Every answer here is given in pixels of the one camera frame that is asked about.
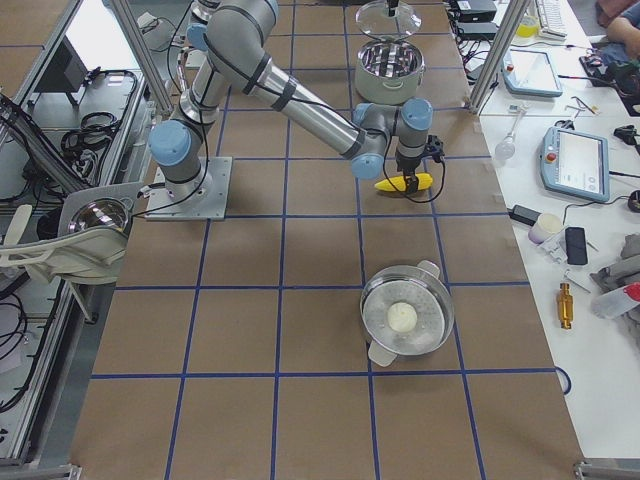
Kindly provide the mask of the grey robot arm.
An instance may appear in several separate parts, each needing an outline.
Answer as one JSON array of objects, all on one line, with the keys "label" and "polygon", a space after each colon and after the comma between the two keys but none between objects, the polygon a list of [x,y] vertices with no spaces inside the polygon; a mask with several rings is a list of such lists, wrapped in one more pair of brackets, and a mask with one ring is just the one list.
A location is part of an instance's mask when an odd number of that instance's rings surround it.
[{"label": "grey robot arm", "polygon": [[275,1],[220,1],[207,23],[189,26],[189,42],[205,53],[206,60],[171,118],[149,136],[171,202],[187,203],[208,190],[212,175],[198,152],[229,88],[259,98],[314,135],[348,160],[359,179],[375,179],[383,172],[387,149],[396,139],[398,169],[408,192],[416,191],[415,170],[422,159],[441,161],[444,155],[442,142],[429,132],[431,104],[423,98],[400,106],[364,103],[352,119],[345,119],[281,70],[266,51],[278,17]]}]

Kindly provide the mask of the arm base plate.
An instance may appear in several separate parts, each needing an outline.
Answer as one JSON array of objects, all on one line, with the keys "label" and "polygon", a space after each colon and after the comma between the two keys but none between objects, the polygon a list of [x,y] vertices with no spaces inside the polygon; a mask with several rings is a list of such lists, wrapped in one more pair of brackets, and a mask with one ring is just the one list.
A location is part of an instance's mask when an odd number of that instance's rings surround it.
[{"label": "arm base plate", "polygon": [[232,157],[200,156],[201,172],[192,181],[176,184],[156,168],[154,182],[162,183],[149,192],[144,218],[152,221],[222,221],[226,216],[232,173]]}]

